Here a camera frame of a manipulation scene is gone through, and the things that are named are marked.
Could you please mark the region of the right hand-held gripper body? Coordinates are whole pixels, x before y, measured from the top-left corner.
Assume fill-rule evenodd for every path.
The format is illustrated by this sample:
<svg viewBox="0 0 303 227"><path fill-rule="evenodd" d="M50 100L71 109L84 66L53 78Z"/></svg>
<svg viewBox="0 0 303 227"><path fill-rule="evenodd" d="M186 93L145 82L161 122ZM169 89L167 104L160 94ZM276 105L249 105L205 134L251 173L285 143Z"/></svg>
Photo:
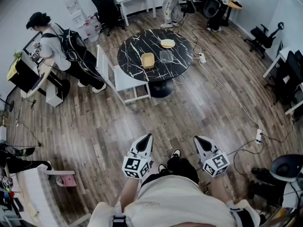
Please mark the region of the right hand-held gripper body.
<svg viewBox="0 0 303 227"><path fill-rule="evenodd" d="M230 162L225 152L218 149L205 160L202 170L211 177L216 177L224 173L229 165Z"/></svg>

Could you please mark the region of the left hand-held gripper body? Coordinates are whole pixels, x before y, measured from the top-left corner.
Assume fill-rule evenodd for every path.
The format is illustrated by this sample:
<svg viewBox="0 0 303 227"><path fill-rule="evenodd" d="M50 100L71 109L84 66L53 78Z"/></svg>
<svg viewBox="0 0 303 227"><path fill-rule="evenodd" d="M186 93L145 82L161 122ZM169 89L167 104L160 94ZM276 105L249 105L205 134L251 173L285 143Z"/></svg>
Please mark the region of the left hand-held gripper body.
<svg viewBox="0 0 303 227"><path fill-rule="evenodd" d="M149 153L135 153L129 151L124 157L122 171L125 176L135 179L143 179L153 164L151 157L152 151Z"/></svg>

